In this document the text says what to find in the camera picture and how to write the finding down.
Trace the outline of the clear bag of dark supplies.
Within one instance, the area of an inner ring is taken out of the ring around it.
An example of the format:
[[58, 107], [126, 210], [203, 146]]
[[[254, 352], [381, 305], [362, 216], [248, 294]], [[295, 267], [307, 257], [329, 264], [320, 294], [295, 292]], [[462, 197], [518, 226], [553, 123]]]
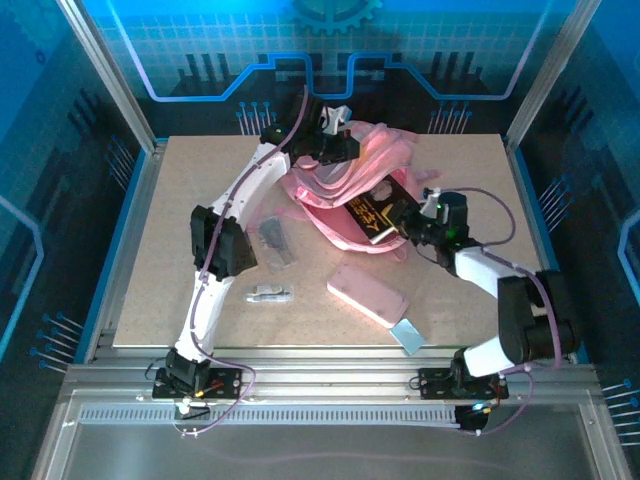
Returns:
[[297, 257], [278, 216], [267, 217], [259, 223], [258, 238], [270, 270], [281, 271], [296, 263]]

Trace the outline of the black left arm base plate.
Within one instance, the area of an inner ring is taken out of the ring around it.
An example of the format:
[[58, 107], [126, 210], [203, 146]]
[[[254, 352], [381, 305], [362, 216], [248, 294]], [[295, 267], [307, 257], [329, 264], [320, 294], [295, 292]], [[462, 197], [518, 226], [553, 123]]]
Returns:
[[160, 368], [153, 382], [153, 399], [228, 399], [236, 400], [242, 387], [242, 370], [237, 368], [210, 368], [200, 375], [195, 385], [189, 385]]

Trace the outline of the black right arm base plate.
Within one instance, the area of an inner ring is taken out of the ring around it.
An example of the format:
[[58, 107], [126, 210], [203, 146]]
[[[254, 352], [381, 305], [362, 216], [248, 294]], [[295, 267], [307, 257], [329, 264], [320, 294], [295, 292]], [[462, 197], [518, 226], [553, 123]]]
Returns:
[[458, 375], [448, 368], [418, 370], [418, 390], [422, 400], [505, 400], [509, 389], [498, 374], [473, 377]]

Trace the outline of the pink backpack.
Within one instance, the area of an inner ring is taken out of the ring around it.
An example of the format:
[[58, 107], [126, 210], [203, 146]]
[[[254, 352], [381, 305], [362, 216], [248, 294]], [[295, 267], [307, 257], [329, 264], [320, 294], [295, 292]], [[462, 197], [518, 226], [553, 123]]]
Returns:
[[407, 241], [392, 233], [372, 244], [347, 211], [346, 204], [371, 190], [388, 174], [418, 199], [421, 185], [440, 178], [441, 172], [413, 168], [413, 146], [419, 141], [414, 132], [364, 121], [350, 121], [343, 128], [349, 129], [360, 142], [356, 159], [322, 165], [309, 156], [303, 157], [280, 179], [280, 185], [333, 246], [402, 262], [408, 254]]

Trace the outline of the aluminium front beam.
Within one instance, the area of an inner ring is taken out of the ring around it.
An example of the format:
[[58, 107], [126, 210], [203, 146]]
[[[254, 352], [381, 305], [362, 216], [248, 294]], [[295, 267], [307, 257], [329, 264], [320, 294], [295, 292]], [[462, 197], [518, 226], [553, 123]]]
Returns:
[[[89, 364], [69, 366], [61, 392], [65, 396], [146, 402], [152, 376], [147, 366], [160, 349], [99, 348]], [[416, 404], [420, 397], [409, 387], [422, 367], [446, 367], [451, 348], [426, 347], [408, 356], [399, 347], [219, 348], [222, 360], [255, 370], [249, 402], [262, 404]], [[599, 402], [603, 395], [595, 369], [563, 364], [556, 370], [535, 367], [529, 376], [508, 379], [508, 404], [529, 399], [535, 405]]]

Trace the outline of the grey metal front tray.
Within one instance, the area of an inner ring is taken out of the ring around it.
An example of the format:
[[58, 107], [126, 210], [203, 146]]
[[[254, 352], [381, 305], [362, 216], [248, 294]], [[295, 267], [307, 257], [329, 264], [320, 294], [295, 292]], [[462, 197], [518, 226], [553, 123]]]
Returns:
[[162, 409], [73, 398], [55, 408], [30, 480], [640, 480], [604, 408], [499, 409], [487, 432], [285, 423], [244, 409], [185, 437]]

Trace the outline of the pink pencil case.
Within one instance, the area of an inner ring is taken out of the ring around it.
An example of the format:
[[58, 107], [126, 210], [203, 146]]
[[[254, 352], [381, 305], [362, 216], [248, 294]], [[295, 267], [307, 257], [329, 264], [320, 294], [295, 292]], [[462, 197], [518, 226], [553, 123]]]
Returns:
[[326, 286], [334, 296], [386, 329], [399, 323], [409, 306], [403, 293], [355, 265], [340, 266]]

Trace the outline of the light blue card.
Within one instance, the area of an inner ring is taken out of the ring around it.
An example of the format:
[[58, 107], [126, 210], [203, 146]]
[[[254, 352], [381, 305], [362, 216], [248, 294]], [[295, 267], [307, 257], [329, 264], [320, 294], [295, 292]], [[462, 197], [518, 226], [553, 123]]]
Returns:
[[416, 354], [427, 344], [425, 338], [408, 318], [401, 319], [389, 332], [408, 356]]

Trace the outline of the aluminium table side rail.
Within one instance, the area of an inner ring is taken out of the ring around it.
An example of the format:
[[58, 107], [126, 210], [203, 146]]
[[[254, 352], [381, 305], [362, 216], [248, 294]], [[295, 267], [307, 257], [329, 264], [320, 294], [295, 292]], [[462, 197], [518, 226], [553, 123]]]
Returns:
[[[506, 148], [505, 151], [527, 219], [528, 228], [534, 243], [537, 258], [545, 269], [560, 271], [561, 267], [558, 263], [549, 231], [543, 219], [542, 210], [538, 203], [538, 196], [536, 195], [524, 157], [519, 148], [516, 150]], [[569, 288], [567, 289], [567, 292], [574, 313], [573, 324], [577, 330], [579, 339], [578, 348], [575, 352], [569, 355], [569, 358], [573, 364], [590, 364], [590, 358], [584, 344], [583, 320], [579, 314], [577, 304], [573, 301]]]
[[136, 162], [76, 349], [76, 364], [93, 361], [102, 334], [115, 335], [166, 145], [163, 141], [155, 152], [142, 152]]

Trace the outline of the small clear packet white item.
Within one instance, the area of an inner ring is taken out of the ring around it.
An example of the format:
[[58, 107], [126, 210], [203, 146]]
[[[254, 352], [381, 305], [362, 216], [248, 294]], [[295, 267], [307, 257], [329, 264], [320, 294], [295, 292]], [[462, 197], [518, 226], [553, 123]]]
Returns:
[[293, 298], [293, 289], [281, 284], [256, 285], [245, 294], [249, 303], [286, 303]]

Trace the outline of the aluminium frame post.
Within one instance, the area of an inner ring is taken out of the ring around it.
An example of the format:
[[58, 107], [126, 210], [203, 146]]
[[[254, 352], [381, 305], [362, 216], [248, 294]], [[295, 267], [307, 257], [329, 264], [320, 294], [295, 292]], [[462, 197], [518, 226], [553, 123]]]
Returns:
[[505, 149], [514, 153], [541, 110], [553, 86], [565, 70], [602, 0], [576, 0], [551, 46], [531, 88], [507, 130]]
[[142, 109], [82, 0], [55, 0], [141, 148], [158, 148]]

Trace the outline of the small black connector box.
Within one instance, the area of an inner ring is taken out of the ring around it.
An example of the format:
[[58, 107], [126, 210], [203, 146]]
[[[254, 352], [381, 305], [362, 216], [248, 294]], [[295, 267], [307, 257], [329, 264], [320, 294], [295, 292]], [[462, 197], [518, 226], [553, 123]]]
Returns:
[[484, 404], [456, 406], [455, 421], [460, 431], [475, 435], [477, 431], [482, 431], [486, 427], [491, 411], [492, 408]]

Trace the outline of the black book with gold print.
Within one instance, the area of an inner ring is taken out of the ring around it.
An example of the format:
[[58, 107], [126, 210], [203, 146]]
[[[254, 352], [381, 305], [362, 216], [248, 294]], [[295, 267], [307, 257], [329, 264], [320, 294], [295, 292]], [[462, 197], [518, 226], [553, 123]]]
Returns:
[[344, 204], [346, 210], [373, 245], [396, 232], [387, 214], [397, 205], [419, 207], [419, 202], [392, 176], [387, 175]]

